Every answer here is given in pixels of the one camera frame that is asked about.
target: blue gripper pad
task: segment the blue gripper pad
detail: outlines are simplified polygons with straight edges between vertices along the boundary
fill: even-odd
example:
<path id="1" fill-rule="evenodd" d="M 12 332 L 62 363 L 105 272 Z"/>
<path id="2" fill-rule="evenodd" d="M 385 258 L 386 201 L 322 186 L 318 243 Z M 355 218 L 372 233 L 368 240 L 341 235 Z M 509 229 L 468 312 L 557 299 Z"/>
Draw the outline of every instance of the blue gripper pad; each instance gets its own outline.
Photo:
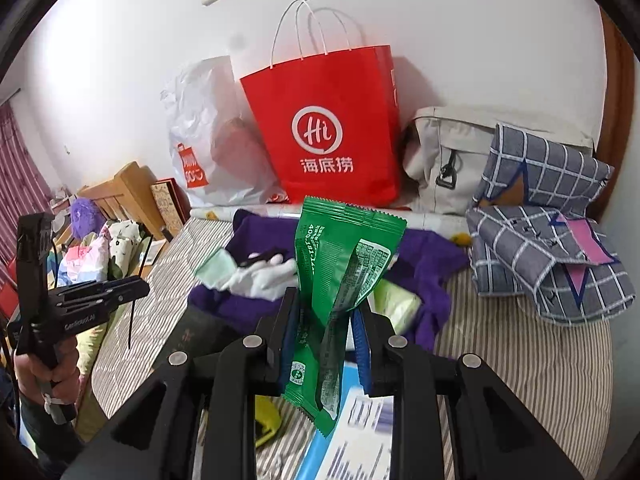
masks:
<path id="1" fill-rule="evenodd" d="M 360 384 L 366 394 L 371 392 L 371 354 L 369 340 L 364 328 L 364 320 L 360 308 L 351 311 L 351 330 L 353 343 L 356 347 L 356 362 L 358 364 L 358 376 Z"/>
<path id="2" fill-rule="evenodd" d="M 298 332 L 298 323 L 300 322 L 300 300 L 296 293 L 293 304 L 289 309 L 289 319 L 287 319 L 287 329 L 284 334 L 282 350 L 280 352 L 280 374 L 278 375 L 278 385 L 283 392 L 289 382 L 291 374 L 291 362 L 293 361 L 293 351 L 296 347 L 296 333 Z"/>

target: purple cloth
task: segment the purple cloth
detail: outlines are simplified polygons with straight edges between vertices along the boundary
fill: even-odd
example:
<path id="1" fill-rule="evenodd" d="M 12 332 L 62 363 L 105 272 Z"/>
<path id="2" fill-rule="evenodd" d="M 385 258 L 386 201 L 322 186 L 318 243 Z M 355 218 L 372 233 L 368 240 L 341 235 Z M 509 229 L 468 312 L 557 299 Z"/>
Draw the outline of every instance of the purple cloth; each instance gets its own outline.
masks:
<path id="1" fill-rule="evenodd" d="M 264 218 L 245 210 L 234 216 L 234 236 L 226 250 L 238 263 L 251 253 L 277 248 L 285 260 L 293 258 L 297 220 Z M 423 348 L 433 351 L 436 334 L 449 319 L 449 295 L 442 288 L 457 270 L 468 265 L 465 251 L 433 231 L 407 229 L 400 240 L 399 257 L 385 278 L 417 294 L 422 305 L 411 329 L 404 334 Z M 251 333 L 262 316 L 277 312 L 280 301 L 254 300 L 197 285 L 189 294 L 189 304 L 221 317 L 242 334 Z"/>
<path id="2" fill-rule="evenodd" d="M 71 204 L 71 234 L 82 240 L 89 233 L 100 232 L 107 219 L 93 200 L 79 196 Z"/>

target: white plastic bag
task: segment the white plastic bag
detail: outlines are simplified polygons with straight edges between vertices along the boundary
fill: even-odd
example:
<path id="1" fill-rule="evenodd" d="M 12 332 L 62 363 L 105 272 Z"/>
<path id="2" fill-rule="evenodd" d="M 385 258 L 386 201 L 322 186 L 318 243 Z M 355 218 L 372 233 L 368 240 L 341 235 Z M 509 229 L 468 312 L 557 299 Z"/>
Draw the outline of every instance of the white plastic bag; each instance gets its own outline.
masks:
<path id="1" fill-rule="evenodd" d="M 175 177 L 193 207 L 282 198 L 264 146 L 240 119 L 229 56 L 184 70 L 161 93 Z"/>

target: yellow toy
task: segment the yellow toy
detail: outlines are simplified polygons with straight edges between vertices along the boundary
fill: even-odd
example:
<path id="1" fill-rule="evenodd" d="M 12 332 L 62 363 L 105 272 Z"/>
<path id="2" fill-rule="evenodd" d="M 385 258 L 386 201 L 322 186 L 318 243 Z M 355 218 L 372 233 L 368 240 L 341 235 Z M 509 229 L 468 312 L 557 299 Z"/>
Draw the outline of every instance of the yellow toy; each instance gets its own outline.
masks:
<path id="1" fill-rule="evenodd" d="M 449 238 L 458 247 L 469 247 L 471 245 L 471 236 L 467 233 L 458 233 Z"/>
<path id="2" fill-rule="evenodd" d="M 255 447 L 271 440 L 280 429 L 282 420 L 269 397 L 255 396 Z"/>

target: green snack wrapper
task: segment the green snack wrapper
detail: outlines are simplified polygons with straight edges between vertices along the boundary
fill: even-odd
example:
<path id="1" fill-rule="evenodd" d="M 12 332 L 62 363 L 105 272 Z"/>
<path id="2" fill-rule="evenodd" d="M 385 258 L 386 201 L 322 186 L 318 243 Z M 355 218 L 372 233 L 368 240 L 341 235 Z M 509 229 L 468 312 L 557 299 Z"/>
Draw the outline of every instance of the green snack wrapper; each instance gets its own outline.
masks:
<path id="1" fill-rule="evenodd" d="M 305 198 L 295 239 L 302 308 L 284 397 L 324 436 L 340 408 L 349 311 L 379 282 L 405 227 L 379 211 Z"/>

